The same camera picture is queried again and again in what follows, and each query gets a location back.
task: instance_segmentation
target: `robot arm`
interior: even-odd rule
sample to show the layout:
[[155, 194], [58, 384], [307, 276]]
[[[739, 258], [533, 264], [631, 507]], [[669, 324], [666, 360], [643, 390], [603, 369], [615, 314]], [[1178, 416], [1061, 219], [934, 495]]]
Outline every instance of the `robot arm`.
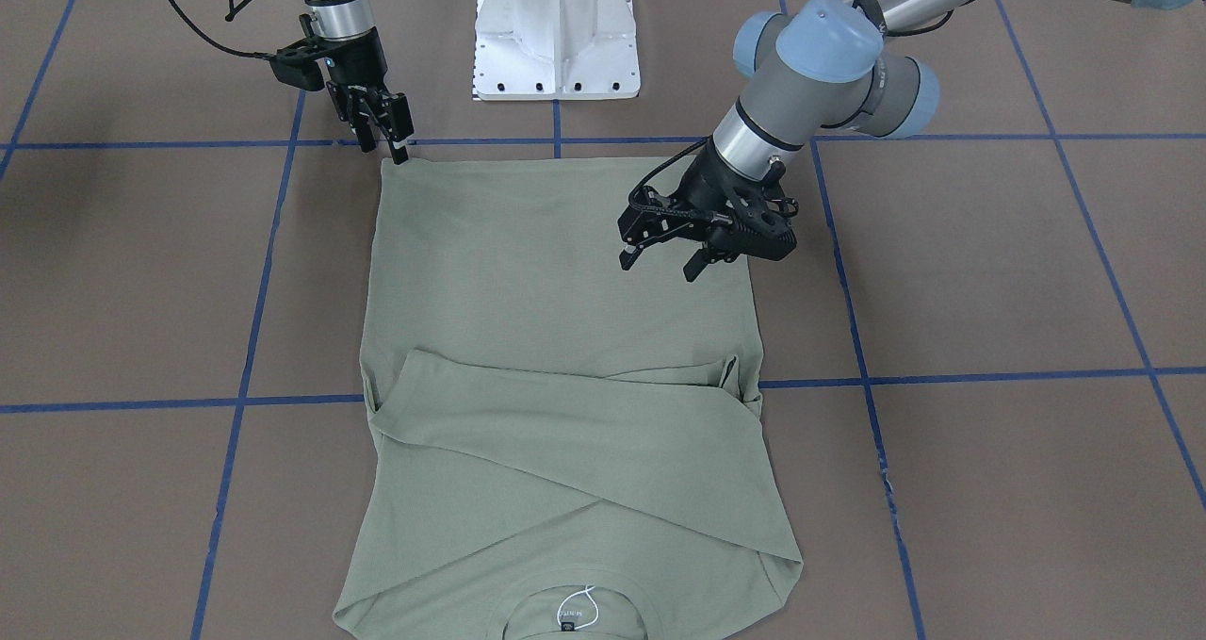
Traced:
[[[742, 253], [773, 262], [791, 253], [797, 205], [779, 186], [788, 164], [818, 129], [886, 139], [924, 129], [937, 110], [937, 76], [883, 51], [884, 41], [927, 31], [921, 25], [971, 1], [810, 0], [794, 18], [747, 20], [733, 59], [750, 81], [712, 135], [675, 158], [702, 146], [674, 193], [646, 184], [669, 163], [630, 193], [617, 221], [624, 270], [649, 246], [679, 236], [702, 243], [684, 266], [687, 282]], [[1176, 8], [1193, 0], [1119, 1]]]
[[[234, 17], [251, 0], [238, 7]], [[276, 78], [298, 89], [321, 90], [326, 86], [339, 118], [356, 134], [361, 149], [376, 148], [376, 131], [385, 135], [393, 163], [406, 159], [405, 139], [414, 133], [405, 95], [385, 86], [386, 61], [369, 0], [305, 0], [300, 16], [304, 37], [264, 57]], [[318, 60], [327, 65], [330, 81], [323, 83]]]

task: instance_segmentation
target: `white mounting bracket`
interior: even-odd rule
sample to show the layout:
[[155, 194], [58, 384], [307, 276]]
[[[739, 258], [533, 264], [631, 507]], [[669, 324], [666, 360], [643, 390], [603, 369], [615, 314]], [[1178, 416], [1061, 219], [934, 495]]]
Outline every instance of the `white mounting bracket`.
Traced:
[[632, 0], [478, 0], [473, 96], [605, 100], [640, 90]]

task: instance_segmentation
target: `fabric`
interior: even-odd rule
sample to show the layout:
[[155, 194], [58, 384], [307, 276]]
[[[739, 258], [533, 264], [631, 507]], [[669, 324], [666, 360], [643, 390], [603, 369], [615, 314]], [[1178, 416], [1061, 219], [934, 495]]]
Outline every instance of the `fabric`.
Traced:
[[656, 163], [384, 164], [361, 348], [377, 476], [340, 627], [564, 639], [597, 616], [572, 638], [706, 640], [784, 604], [801, 557], [744, 262], [685, 283], [690, 243], [616, 259]]

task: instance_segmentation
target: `blue grid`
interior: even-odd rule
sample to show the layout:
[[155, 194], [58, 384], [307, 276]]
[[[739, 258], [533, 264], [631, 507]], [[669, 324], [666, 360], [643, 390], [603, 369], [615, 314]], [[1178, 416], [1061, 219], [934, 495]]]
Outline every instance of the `blue grid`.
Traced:
[[[788, 12], [786, 0], [778, 0], [778, 1], [780, 10]], [[1143, 366], [1142, 369], [1118, 369], [1118, 370], [1043, 370], [1043, 372], [871, 375], [867, 370], [866, 358], [862, 351], [862, 344], [857, 325], [857, 313], [853, 296], [850, 295], [849, 283], [847, 278], [847, 270], [844, 266], [844, 262], [842, 259], [841, 241], [835, 224], [833, 211], [829, 198], [829, 189], [825, 180], [824, 164], [819, 152], [819, 143], [851, 142], [851, 141], [867, 142], [867, 141], [877, 141], [877, 139], [872, 139], [868, 136], [825, 135], [825, 134], [816, 135], [815, 137], [812, 139], [812, 141], [809, 142], [809, 147], [814, 160], [814, 168], [816, 171], [816, 180], [820, 190], [821, 202], [825, 210], [825, 222], [826, 227], [829, 228], [833, 245], [835, 266], [845, 300], [850, 336], [859, 366], [859, 377], [857, 378], [784, 378], [784, 381], [763, 381], [760, 383], [760, 387], [762, 387], [763, 389], [810, 389], [810, 387], [860, 387], [860, 389], [862, 391], [867, 409], [868, 422], [871, 425], [871, 433], [878, 454], [878, 463], [884, 486], [884, 495], [886, 499], [892, 530], [896, 538], [897, 551], [900, 554], [901, 571], [904, 580], [909, 605], [913, 615], [914, 632], [917, 634], [918, 640], [924, 640], [926, 636], [925, 623], [921, 613], [921, 605], [918, 599], [917, 588], [913, 581], [908, 548], [901, 529], [900, 516], [896, 509], [895, 491], [892, 489], [891, 481], [889, 477], [886, 447], [884, 444], [882, 430], [879, 428], [879, 419], [874, 403], [873, 387], [908, 386], [908, 383], [985, 383], [985, 382], [1024, 382], [1024, 381], [1029, 382], [1029, 381], [1053, 381], [1053, 378], [1148, 378], [1153, 389], [1153, 395], [1155, 397], [1157, 403], [1160, 405], [1161, 412], [1165, 416], [1165, 421], [1167, 422], [1170, 433], [1173, 436], [1177, 447], [1181, 452], [1181, 457], [1189, 474], [1189, 477], [1193, 481], [1195, 489], [1198, 491], [1198, 497], [1204, 509], [1206, 509], [1206, 489], [1204, 489], [1201, 476], [1198, 472], [1194, 460], [1189, 454], [1188, 447], [1184, 444], [1184, 439], [1181, 435], [1179, 424], [1175, 417], [1175, 413], [1172, 412], [1172, 409], [1167, 403], [1167, 399], [1163, 391], [1163, 386], [1159, 380], [1161, 375], [1185, 375], [1185, 374], [1202, 375], [1206, 374], [1206, 365], [1157, 366], [1152, 364], [1146, 345], [1143, 344], [1142, 336], [1140, 335], [1138, 328], [1130, 312], [1129, 305], [1126, 304], [1126, 298], [1124, 296], [1122, 284], [1118, 282], [1112, 263], [1110, 262], [1107, 251], [1102, 245], [1101, 237], [1097, 235], [1093, 216], [1090, 215], [1089, 207], [1083, 198], [1083, 194], [1081, 193], [1079, 183], [1077, 182], [1076, 174], [1072, 171], [1072, 166], [1069, 163], [1067, 154], [1062, 145], [1064, 141], [1202, 141], [1204, 139], [1206, 139], [1206, 133], [1166, 133], [1166, 134], [1164, 133], [1110, 133], [1110, 134], [1059, 133], [1055, 129], [1055, 125], [1050, 119], [1050, 115], [1047, 111], [1047, 105], [1043, 100], [1042, 93], [1038, 89], [1038, 84], [1034, 77], [1034, 72], [1030, 69], [1030, 64], [1026, 60], [1025, 53], [1023, 52], [1021, 43], [1018, 40], [1015, 31], [1013, 30], [1013, 24], [1009, 20], [1009, 16], [1008, 12], [1006, 11], [1005, 4], [1001, 0], [994, 0], [994, 1], [996, 2], [1000, 17], [1006, 27], [1006, 30], [1013, 43], [1014, 51], [1023, 66], [1023, 70], [1025, 71], [1026, 78], [1035, 95], [1035, 100], [1040, 107], [1040, 111], [1042, 112], [1043, 121], [1047, 124], [1048, 133], [1046, 134], [920, 134], [911, 139], [907, 139], [907, 142], [1052, 141], [1055, 145], [1055, 149], [1059, 153], [1060, 163], [1062, 164], [1064, 171], [1066, 174], [1069, 186], [1072, 189], [1073, 196], [1076, 196], [1077, 205], [1079, 206], [1082, 216], [1084, 218], [1085, 228], [1088, 228], [1089, 235], [1093, 237], [1099, 258], [1101, 259], [1101, 265], [1103, 266], [1103, 270], [1107, 274], [1107, 278], [1110, 278], [1111, 288], [1113, 289], [1114, 295], [1118, 300], [1120, 311], [1124, 315], [1126, 325], [1131, 334], [1131, 339], [1134, 340], [1135, 347], [1140, 353]], [[76, 0], [66, 1], [66, 5], [63, 10], [63, 14], [59, 19], [59, 23], [51, 40], [51, 43], [46, 51], [46, 54], [41, 61], [41, 65], [30, 87], [29, 95], [25, 99], [25, 104], [22, 108], [16, 128], [13, 129], [12, 137], [7, 142], [0, 143], [0, 149], [2, 149], [4, 152], [2, 158], [0, 158], [0, 180], [4, 180], [5, 172], [7, 171], [12, 155], [17, 151], [24, 152], [24, 151], [57, 151], [57, 149], [206, 149], [207, 147], [286, 147], [287, 149], [285, 158], [285, 166], [281, 172], [280, 188], [277, 189], [275, 211], [273, 215], [271, 227], [269, 231], [268, 248], [264, 254], [264, 265], [260, 275], [259, 292], [256, 300], [252, 327], [247, 340], [246, 360], [241, 380], [239, 383], [238, 395], [211, 397], [211, 399], [192, 399], [192, 400], [109, 400], [109, 403], [0, 404], [0, 413], [111, 412], [111, 411], [136, 411], [137, 409], [215, 409], [215, 407], [233, 409], [234, 413], [230, 424], [226, 459], [223, 463], [222, 480], [219, 485], [216, 510], [215, 510], [215, 519], [210, 533], [209, 548], [206, 551], [205, 566], [203, 571], [200, 587], [198, 589], [198, 601], [192, 627], [192, 640], [199, 640], [205, 621], [205, 610], [209, 600], [209, 591], [210, 591], [210, 585], [212, 582], [213, 566], [217, 558], [218, 545], [221, 542], [222, 521], [224, 517], [227, 498], [229, 495], [230, 481], [233, 476], [233, 469], [239, 446], [239, 435], [242, 425], [242, 416], [246, 411], [246, 407], [262, 407], [262, 405], [288, 405], [288, 404], [363, 403], [363, 397], [361, 394], [268, 395], [268, 397], [248, 395], [251, 374], [253, 371], [256, 360], [256, 348], [259, 339], [259, 328], [263, 321], [263, 312], [268, 295], [268, 288], [271, 280], [273, 253], [276, 240], [276, 233], [277, 229], [280, 228], [281, 210], [283, 207], [285, 198], [287, 196], [288, 193], [288, 183], [293, 168], [293, 158], [295, 155], [295, 151], [298, 149], [298, 147], [355, 145], [355, 141], [349, 141], [347, 139], [334, 139], [334, 141], [332, 141], [332, 139], [321, 139], [320, 141], [302, 141], [302, 139], [299, 139], [298, 135], [302, 124], [302, 112], [305, 107], [305, 95], [299, 93], [297, 100], [297, 107], [294, 111], [293, 128], [291, 130], [291, 135], [288, 139], [279, 139], [279, 141], [271, 141], [271, 139], [269, 139], [268, 141], [21, 142], [22, 131], [25, 129], [25, 124], [29, 119], [30, 111], [37, 98], [39, 90], [41, 89], [42, 81], [47, 72], [47, 69], [49, 67], [51, 61], [54, 58], [54, 53], [58, 49], [59, 40], [64, 34], [64, 29], [70, 19], [75, 4]], [[567, 137], [562, 135], [560, 100], [552, 101], [551, 113], [552, 113], [551, 137], [433, 137], [433, 139], [421, 137], [421, 139], [411, 139], [409, 142], [411, 145], [452, 145], [452, 146], [548, 145], [552, 147], [554, 157], [561, 158], [562, 147], [564, 145], [684, 143], [684, 142], [693, 142], [699, 139], [698, 136]]]

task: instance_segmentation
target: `white string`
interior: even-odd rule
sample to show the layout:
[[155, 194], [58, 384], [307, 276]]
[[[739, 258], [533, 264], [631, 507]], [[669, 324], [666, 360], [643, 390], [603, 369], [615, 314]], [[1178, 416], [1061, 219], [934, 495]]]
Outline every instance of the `white string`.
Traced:
[[595, 626], [596, 623], [598, 623], [599, 604], [596, 603], [595, 598], [591, 597], [591, 591], [595, 591], [595, 587], [587, 586], [576, 593], [569, 593], [569, 597], [564, 598], [564, 600], [561, 601], [561, 605], [557, 606], [557, 613], [554, 616], [554, 623], [557, 624], [557, 628], [561, 628], [561, 612], [566, 609], [566, 603], [573, 600], [573, 598], [576, 598], [578, 595], [586, 595], [586, 599], [591, 601], [591, 605], [595, 605], [595, 618], [592, 618], [590, 623], [584, 623], [581, 626], [574, 624], [574, 630], [578, 630], [578, 628], [586, 628], [589, 626]]

